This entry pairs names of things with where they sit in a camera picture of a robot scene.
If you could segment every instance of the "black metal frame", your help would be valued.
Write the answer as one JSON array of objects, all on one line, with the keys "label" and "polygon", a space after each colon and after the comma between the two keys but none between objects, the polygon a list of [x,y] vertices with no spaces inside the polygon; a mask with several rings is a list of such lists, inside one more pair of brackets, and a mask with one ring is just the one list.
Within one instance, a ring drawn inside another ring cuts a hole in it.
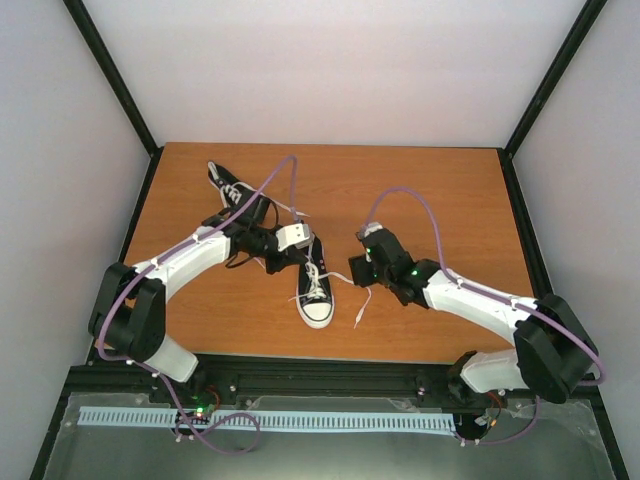
[{"label": "black metal frame", "polygon": [[[162,155],[162,147],[158,147],[153,139],[82,0],[64,0],[64,3],[150,157],[147,174],[120,252],[119,260],[122,261],[126,256],[153,181]],[[586,1],[509,142],[504,149],[497,150],[527,271],[534,295],[539,298],[552,291],[551,283],[520,190],[513,159],[605,3],[606,0]],[[229,403],[239,404],[246,398],[250,399],[261,395],[313,396],[322,394],[323,396],[357,395],[410,398],[417,405],[438,407],[452,413],[467,413],[474,408],[477,410],[477,405],[462,408],[453,402],[448,402],[446,395],[440,394],[442,392],[429,390],[433,386],[439,388],[437,385],[441,385],[440,380],[446,378],[448,365],[337,362],[220,355],[200,355],[199,359],[202,364],[207,366],[208,371],[216,372],[218,376],[216,385],[223,401]],[[418,393],[420,387],[426,387],[425,395]],[[69,371],[31,475],[34,480],[44,476],[67,400],[69,395],[74,392],[146,392],[157,401],[167,400],[164,390],[158,388],[157,379],[153,379],[148,373],[123,364],[103,362],[96,358],[95,351],[93,351],[86,365],[72,367]],[[531,392],[516,391],[507,396],[523,398],[531,396]],[[629,478],[598,389],[596,387],[579,387],[573,397],[588,399],[591,402],[616,477],[619,479]]]}]

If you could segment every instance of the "white wall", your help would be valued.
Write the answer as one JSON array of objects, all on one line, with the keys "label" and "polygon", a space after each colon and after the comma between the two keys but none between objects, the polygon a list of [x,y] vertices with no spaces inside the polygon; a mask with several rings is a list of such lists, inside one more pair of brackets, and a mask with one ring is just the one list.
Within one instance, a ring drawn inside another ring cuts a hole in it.
[{"label": "white wall", "polygon": [[515,165],[554,286],[608,367],[607,411],[640,478],[640,3],[609,2]]},{"label": "white wall", "polygon": [[147,157],[62,1],[0,15],[0,477],[28,478]]},{"label": "white wall", "polygon": [[87,0],[161,142],[504,146],[583,0]]}]

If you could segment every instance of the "orange wood surface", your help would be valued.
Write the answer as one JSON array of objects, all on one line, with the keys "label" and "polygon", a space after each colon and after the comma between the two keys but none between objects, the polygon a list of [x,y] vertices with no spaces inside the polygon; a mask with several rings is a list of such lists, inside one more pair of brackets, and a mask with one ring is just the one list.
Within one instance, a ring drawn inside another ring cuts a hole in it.
[{"label": "orange wood surface", "polygon": [[[491,149],[169,143],[160,160],[127,255],[151,258],[191,234],[222,208],[207,180],[214,160],[259,186],[286,155],[299,159],[296,207],[323,241],[328,267],[350,276],[347,258],[362,253],[354,233],[380,192],[406,185],[438,218],[448,265],[461,275],[531,295],[498,157]],[[288,203],[290,168],[266,193]],[[281,223],[290,215],[281,211]],[[376,220],[414,259],[437,259],[426,213],[412,197],[392,194]],[[295,301],[297,267],[268,276],[256,262],[214,267],[185,286],[167,309],[168,332],[195,352],[331,359],[452,362],[468,350],[507,348],[498,336],[453,315],[402,307],[381,286],[359,326],[364,289],[332,278],[336,312],[325,329],[309,328]]]}]

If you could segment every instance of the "light blue cable track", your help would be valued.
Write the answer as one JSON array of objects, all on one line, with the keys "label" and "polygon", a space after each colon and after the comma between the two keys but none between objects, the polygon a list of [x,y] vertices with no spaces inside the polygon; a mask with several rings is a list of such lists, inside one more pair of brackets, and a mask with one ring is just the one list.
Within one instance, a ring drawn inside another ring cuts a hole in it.
[{"label": "light blue cable track", "polygon": [[[238,410],[218,410],[208,425]],[[355,412],[272,412],[252,410],[264,432],[295,433],[429,433],[453,435],[453,416],[445,413],[355,413]],[[78,425],[110,427],[173,428],[175,408],[80,407]],[[246,418],[232,418],[220,430],[247,430],[255,427]]]}]

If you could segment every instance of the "black sneaker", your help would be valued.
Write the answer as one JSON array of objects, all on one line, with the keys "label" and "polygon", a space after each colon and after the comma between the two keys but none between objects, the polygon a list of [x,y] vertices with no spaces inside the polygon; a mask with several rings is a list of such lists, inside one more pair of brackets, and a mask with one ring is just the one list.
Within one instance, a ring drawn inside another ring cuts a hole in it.
[{"label": "black sneaker", "polygon": [[298,312],[311,328],[324,328],[333,318],[333,295],[329,277],[322,277],[327,274],[327,267],[322,242],[318,237],[313,239],[305,254],[309,261],[300,266],[298,273]]},{"label": "black sneaker", "polygon": [[[255,192],[255,188],[244,182],[241,182],[238,177],[233,175],[229,170],[224,168],[219,163],[209,162],[209,182],[220,191],[220,198],[225,208],[234,208],[240,202],[242,195],[246,191]],[[291,212],[291,208],[286,205],[271,199],[280,208]],[[301,217],[308,217],[306,213],[296,212]]]}]

